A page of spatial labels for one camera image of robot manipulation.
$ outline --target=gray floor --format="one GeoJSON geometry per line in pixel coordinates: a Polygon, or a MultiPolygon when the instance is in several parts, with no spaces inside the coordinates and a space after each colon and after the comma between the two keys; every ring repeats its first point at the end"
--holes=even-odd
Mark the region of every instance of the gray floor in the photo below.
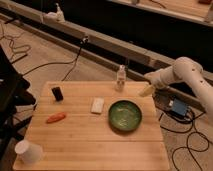
{"type": "MultiPolygon", "coordinates": [[[[4,25],[4,30],[6,34],[13,35],[13,36],[17,36],[24,32],[21,38],[15,41],[16,45],[18,46],[23,44],[30,44],[32,47],[32,49],[29,51],[28,56],[24,58],[23,60],[15,63],[14,65],[15,68],[20,73],[25,73],[29,69],[47,62],[70,61],[76,56],[75,53],[68,51],[56,44],[48,42],[36,36],[33,33],[29,33],[25,30],[22,30],[21,28],[17,26],[14,26],[11,24],[4,25]]],[[[9,42],[6,40],[1,40],[0,43],[3,46],[4,50],[6,51],[7,55],[11,56],[11,51],[8,47],[9,42]]],[[[70,69],[70,67],[71,67],[70,65],[52,65],[52,66],[47,66],[47,67],[38,69],[30,73],[29,75],[25,77],[31,83],[31,87],[29,91],[37,99],[39,99],[40,92],[45,82],[61,80],[64,77],[65,73],[70,69]]],[[[77,63],[77,67],[72,73],[70,73],[70,75],[67,77],[67,80],[72,80],[72,81],[106,80],[108,81],[108,80],[115,80],[115,78],[116,78],[115,72],[93,61],[85,59],[84,57],[80,57],[77,63]]],[[[31,114],[31,112],[18,114],[18,117],[22,119],[27,114],[31,114]]],[[[188,126],[177,124],[176,122],[171,121],[171,119],[168,119],[167,117],[162,118],[161,125],[164,125],[165,127],[168,127],[174,130],[179,130],[179,131],[188,128],[188,126]]],[[[207,137],[211,139],[211,141],[213,141],[213,123],[211,124],[209,123],[207,116],[203,116],[200,119],[198,119],[196,121],[196,126],[199,131],[203,132],[207,137]]],[[[165,130],[162,130],[162,132],[164,135],[165,145],[166,145],[169,160],[170,160],[171,170],[175,170],[171,160],[172,151],[177,147],[186,145],[186,137],[188,134],[183,134],[183,135],[175,134],[165,130]]],[[[12,141],[11,144],[9,145],[3,160],[0,162],[0,171],[12,171],[12,164],[15,159],[15,154],[13,150],[15,143],[16,143],[15,141],[12,141]]],[[[192,139],[190,139],[190,144],[192,144],[192,147],[198,148],[198,149],[202,149],[206,146],[206,142],[202,140],[202,138],[199,137],[198,135],[194,135],[192,139]]],[[[199,161],[203,170],[205,171],[213,170],[213,164],[212,164],[213,147],[212,146],[210,146],[210,149],[207,152],[204,152],[204,153],[193,152],[193,154],[199,161]]],[[[184,170],[184,171],[199,170],[196,163],[190,157],[189,152],[187,152],[184,149],[177,152],[175,161],[180,170],[184,170]]]]}

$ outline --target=white cup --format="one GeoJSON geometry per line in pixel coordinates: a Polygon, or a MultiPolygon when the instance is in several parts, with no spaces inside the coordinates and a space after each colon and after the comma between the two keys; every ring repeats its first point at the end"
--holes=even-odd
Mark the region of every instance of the white cup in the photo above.
{"type": "Polygon", "coordinates": [[[27,140],[18,142],[15,152],[20,156],[24,164],[35,164],[43,157],[43,149],[40,145],[31,143],[27,140]]]}

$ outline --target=cable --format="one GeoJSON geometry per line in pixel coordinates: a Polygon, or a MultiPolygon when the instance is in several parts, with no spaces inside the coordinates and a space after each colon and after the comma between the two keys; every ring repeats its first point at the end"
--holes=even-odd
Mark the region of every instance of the cable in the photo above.
{"type": "Polygon", "coordinates": [[[168,116],[168,117],[170,117],[171,119],[173,119],[174,121],[176,121],[176,122],[178,122],[178,123],[180,123],[180,124],[191,124],[190,125],[190,127],[187,129],[187,130],[185,130],[185,131],[176,131],[176,130],[172,130],[172,129],[169,129],[169,128],[167,128],[167,127],[165,127],[165,126],[160,126],[162,129],[164,129],[164,130],[166,130],[166,131],[169,131],[169,132],[172,132],[172,133],[177,133],[177,134],[185,134],[185,133],[188,133],[188,132],[190,132],[191,130],[192,130],[192,128],[193,128],[193,118],[194,118],[194,113],[191,113],[191,115],[192,116],[187,116],[187,117],[189,117],[190,118],[190,120],[178,120],[176,117],[174,117],[174,116],[172,116],[172,115],[170,115],[169,113],[167,113],[167,112],[163,112],[162,114],[161,114],[161,116],[160,116],[160,118],[158,119],[159,121],[161,121],[161,119],[163,118],[163,116],[164,115],[166,115],[166,116],[168,116]]]}
{"type": "Polygon", "coordinates": [[[60,64],[68,65],[68,64],[73,64],[73,63],[74,63],[73,68],[71,68],[71,69],[69,70],[69,72],[65,75],[65,77],[62,79],[62,80],[65,80],[66,77],[70,74],[70,72],[75,68],[76,63],[77,63],[77,60],[78,60],[79,55],[80,55],[80,53],[81,53],[81,50],[82,50],[82,48],[83,48],[83,45],[86,44],[87,42],[88,42],[88,40],[84,41],[84,39],[80,42],[80,48],[79,48],[79,51],[78,51],[77,56],[76,56],[75,59],[73,59],[73,60],[71,60],[71,61],[69,61],[69,62],[49,62],[49,63],[46,63],[46,64],[42,64],[42,65],[39,65],[39,66],[37,66],[37,67],[35,67],[35,68],[32,68],[31,70],[27,71],[26,73],[24,73],[24,74],[22,74],[22,75],[23,75],[23,76],[26,76],[26,75],[28,75],[29,73],[31,73],[31,72],[33,72],[33,71],[39,69],[39,68],[42,68],[42,67],[44,67],[44,66],[49,66],[49,65],[60,65],[60,64]]]}
{"type": "Polygon", "coordinates": [[[31,49],[30,45],[15,46],[15,39],[19,39],[24,34],[24,32],[18,36],[6,35],[1,21],[0,21],[0,25],[1,25],[1,32],[2,32],[0,41],[3,39],[8,40],[9,48],[12,51],[12,56],[9,58],[9,60],[12,61],[13,58],[18,54],[22,54],[23,56],[27,55],[27,52],[31,49]]]}
{"type": "Polygon", "coordinates": [[[200,117],[203,116],[205,113],[203,112],[203,113],[199,114],[198,116],[195,116],[195,113],[194,113],[194,111],[193,111],[192,109],[189,109],[188,113],[190,114],[189,116],[187,116],[187,117],[189,118],[189,120],[187,120],[186,122],[184,122],[184,119],[183,119],[183,121],[176,120],[176,118],[171,117],[171,115],[169,115],[168,113],[165,113],[165,112],[162,112],[162,113],[161,113],[161,115],[160,115],[160,117],[159,117],[159,121],[161,121],[162,117],[166,114],[168,117],[170,117],[171,119],[177,121],[178,123],[181,123],[181,124],[187,124],[187,123],[188,123],[188,124],[191,124],[190,129],[188,129],[188,130],[186,130],[186,131],[182,131],[182,132],[180,132],[180,131],[175,131],[175,130],[171,130],[171,129],[165,128],[165,127],[163,127],[163,126],[161,126],[161,128],[163,128],[163,129],[165,129],[165,130],[167,130],[167,131],[169,131],[169,132],[181,133],[181,134],[184,133],[184,132],[185,132],[185,133],[188,133],[188,132],[190,132],[190,131],[192,130],[192,128],[194,128],[195,131],[191,132],[191,133],[187,136],[187,139],[186,139],[186,146],[178,147],[178,148],[176,148],[176,149],[172,152],[172,162],[173,162],[173,165],[174,165],[175,169],[179,171],[180,169],[178,168],[178,166],[177,166],[177,164],[176,164],[176,162],[175,162],[175,154],[176,154],[178,151],[182,150],[182,149],[186,149],[186,150],[189,152],[189,154],[190,154],[190,156],[192,157],[192,159],[195,161],[196,165],[199,167],[199,169],[200,169],[201,171],[203,171],[201,165],[199,164],[199,162],[197,161],[197,159],[195,158],[195,156],[194,156],[194,154],[193,154],[192,152],[199,152],[199,153],[205,152],[205,151],[207,151],[207,150],[210,148],[210,144],[213,145],[213,142],[211,142],[211,141],[206,137],[206,135],[204,135],[203,133],[199,132],[199,131],[197,130],[197,128],[196,128],[196,125],[195,125],[196,119],[200,118],[200,117]],[[206,147],[204,147],[203,149],[195,149],[195,148],[192,148],[192,147],[190,146],[190,143],[189,143],[189,142],[190,142],[190,139],[191,139],[191,137],[192,137],[193,135],[195,135],[195,134],[199,135],[203,140],[206,141],[206,143],[207,143],[207,146],[206,146],[206,147]]]}
{"type": "Polygon", "coordinates": [[[155,0],[149,0],[150,2],[153,2],[153,3],[155,3],[155,4],[158,4],[158,5],[160,5],[162,8],[164,8],[164,9],[167,9],[166,8],[166,6],[165,5],[163,5],[162,3],[160,3],[160,2],[157,2],[157,1],[155,1],[155,0]]]}
{"type": "Polygon", "coordinates": [[[79,48],[79,51],[77,53],[77,56],[76,56],[76,59],[75,59],[73,67],[67,72],[67,74],[64,76],[64,78],[61,81],[65,81],[67,76],[75,69],[75,67],[77,65],[77,61],[78,61],[79,55],[81,54],[81,50],[82,50],[82,46],[79,48]]]}

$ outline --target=green bowl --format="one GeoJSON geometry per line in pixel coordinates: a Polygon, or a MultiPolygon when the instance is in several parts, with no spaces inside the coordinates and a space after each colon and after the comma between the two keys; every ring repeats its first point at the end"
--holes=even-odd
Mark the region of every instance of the green bowl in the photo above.
{"type": "Polygon", "coordinates": [[[109,109],[109,123],[121,131],[135,130],[142,120],[140,108],[127,100],[117,101],[109,109]]]}

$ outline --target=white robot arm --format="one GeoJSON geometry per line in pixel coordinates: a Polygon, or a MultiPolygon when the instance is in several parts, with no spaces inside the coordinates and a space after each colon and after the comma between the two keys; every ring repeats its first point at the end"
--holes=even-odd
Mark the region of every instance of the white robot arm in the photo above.
{"type": "Polygon", "coordinates": [[[175,60],[174,64],[145,75],[151,84],[162,89],[172,83],[185,82],[194,92],[213,121],[213,87],[203,78],[203,68],[187,57],[175,60]]]}

